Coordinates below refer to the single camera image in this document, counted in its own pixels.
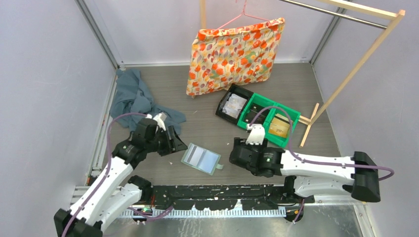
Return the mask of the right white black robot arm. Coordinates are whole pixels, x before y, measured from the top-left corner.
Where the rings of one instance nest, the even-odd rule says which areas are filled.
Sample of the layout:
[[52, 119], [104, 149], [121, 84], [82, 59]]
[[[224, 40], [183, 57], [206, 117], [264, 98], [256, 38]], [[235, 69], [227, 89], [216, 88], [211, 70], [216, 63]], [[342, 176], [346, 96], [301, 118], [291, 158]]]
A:
[[229, 162], [254, 176], [283, 176], [287, 202], [315, 195], [349, 195], [363, 202], [380, 202], [378, 170], [364, 152], [351, 157], [293, 155], [289, 150], [251, 145], [236, 137]]

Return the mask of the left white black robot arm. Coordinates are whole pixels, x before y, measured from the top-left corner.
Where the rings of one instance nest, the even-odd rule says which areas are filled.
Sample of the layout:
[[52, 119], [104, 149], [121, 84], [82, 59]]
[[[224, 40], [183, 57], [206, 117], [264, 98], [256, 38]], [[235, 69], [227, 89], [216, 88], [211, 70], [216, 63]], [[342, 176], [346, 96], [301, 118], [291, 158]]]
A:
[[151, 200], [151, 182], [131, 173], [149, 153], [166, 156], [187, 149], [166, 117], [145, 115], [128, 139], [107, 151], [108, 163], [89, 189], [68, 210], [55, 213], [59, 237], [101, 237], [126, 209]]

